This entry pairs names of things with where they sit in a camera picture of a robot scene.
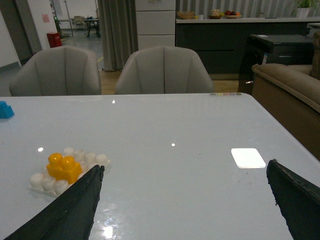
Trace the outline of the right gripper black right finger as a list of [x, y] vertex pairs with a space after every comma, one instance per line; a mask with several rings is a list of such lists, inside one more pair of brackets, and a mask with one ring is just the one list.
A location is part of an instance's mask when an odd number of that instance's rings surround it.
[[320, 188], [272, 159], [266, 169], [276, 205], [294, 240], [320, 238]]

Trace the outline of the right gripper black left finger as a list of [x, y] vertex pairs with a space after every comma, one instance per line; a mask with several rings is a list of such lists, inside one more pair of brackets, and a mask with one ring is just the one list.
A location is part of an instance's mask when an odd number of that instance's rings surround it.
[[104, 166], [95, 165], [7, 240], [87, 240], [100, 200]]

